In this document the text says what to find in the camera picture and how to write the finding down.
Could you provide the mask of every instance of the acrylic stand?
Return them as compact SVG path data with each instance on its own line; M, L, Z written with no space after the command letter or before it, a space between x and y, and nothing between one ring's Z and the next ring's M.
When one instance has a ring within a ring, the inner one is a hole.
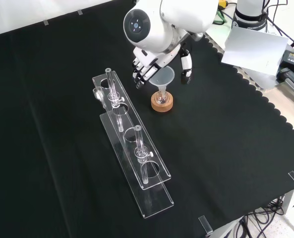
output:
M164 182L163 163L117 74L110 68L93 78L93 93L106 113L100 115L120 166L144 218L174 205Z

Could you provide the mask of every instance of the white panel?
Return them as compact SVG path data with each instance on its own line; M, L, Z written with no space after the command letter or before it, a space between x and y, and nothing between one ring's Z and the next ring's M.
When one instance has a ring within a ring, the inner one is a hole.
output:
M0 0L0 34L110 0Z

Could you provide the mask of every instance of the white card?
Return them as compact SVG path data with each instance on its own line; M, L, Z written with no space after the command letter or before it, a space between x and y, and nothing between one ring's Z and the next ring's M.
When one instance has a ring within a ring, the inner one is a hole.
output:
M275 76L287 43L286 37L233 27L222 62Z

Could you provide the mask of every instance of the table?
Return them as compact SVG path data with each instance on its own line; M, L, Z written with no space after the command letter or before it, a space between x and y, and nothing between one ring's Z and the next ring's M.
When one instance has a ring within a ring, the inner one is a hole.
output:
M151 110L156 89L138 91L131 79L133 46L122 32L130 8L112 1L0 35L0 237L201 237L198 217L218 231L294 189L294 131L220 65L207 40L193 45L191 87L178 73L168 87L173 110ZM170 64L176 71L179 61ZM172 175L175 205L150 219L141 218L99 120L91 78L106 67Z

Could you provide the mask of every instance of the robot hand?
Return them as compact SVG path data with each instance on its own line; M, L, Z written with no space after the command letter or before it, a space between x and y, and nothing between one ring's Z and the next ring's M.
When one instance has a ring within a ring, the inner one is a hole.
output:
M134 49L136 56L132 63L133 75L132 78L138 89L142 88L145 83L158 72L159 69L170 63L179 53L182 62L183 72L181 74L181 82L183 84L190 83L192 74L192 59L188 50L185 50L179 44L170 53L155 54L142 50L138 47Z

